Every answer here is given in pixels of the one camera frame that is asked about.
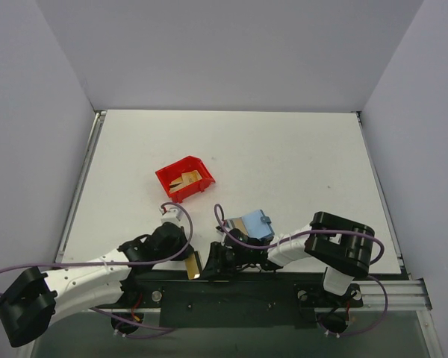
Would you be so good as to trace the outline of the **blue leather card holder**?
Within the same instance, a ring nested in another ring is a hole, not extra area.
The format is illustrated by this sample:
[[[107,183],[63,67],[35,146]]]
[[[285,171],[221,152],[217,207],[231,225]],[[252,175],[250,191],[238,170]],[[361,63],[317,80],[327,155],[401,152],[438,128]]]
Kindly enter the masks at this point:
[[[263,210],[255,210],[240,216],[246,226],[247,236],[264,241],[274,237],[274,230],[269,216]]]

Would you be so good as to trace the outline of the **red plastic bin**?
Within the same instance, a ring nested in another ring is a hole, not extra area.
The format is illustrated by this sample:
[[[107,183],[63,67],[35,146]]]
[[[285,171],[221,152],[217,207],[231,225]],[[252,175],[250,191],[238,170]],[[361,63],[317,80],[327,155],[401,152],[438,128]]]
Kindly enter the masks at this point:
[[[216,183],[202,160],[194,156],[184,157],[157,170],[155,174],[168,198],[175,203],[204,192]]]

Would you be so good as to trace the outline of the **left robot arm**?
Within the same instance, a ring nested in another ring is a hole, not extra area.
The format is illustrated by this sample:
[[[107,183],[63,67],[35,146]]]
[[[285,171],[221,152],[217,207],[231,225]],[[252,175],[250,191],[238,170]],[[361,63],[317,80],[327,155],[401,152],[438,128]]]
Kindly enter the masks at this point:
[[[51,271],[24,270],[0,294],[0,320],[12,347],[34,341],[69,315],[118,303],[130,307],[139,297],[137,277],[167,261],[183,261],[193,251],[192,232],[165,222],[97,259]]]

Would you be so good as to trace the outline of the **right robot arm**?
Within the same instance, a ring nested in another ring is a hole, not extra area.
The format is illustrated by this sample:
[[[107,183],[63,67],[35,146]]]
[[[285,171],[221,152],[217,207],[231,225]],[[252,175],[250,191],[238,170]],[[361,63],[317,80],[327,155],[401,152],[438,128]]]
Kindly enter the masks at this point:
[[[217,221],[223,237],[211,243],[200,274],[204,280],[224,280],[252,266],[277,271],[313,257],[327,266],[318,288],[320,300],[335,305],[353,280],[365,278],[377,262],[372,250],[380,242],[374,229],[331,213],[317,212],[310,224],[280,236],[261,210],[233,219],[218,213]]]

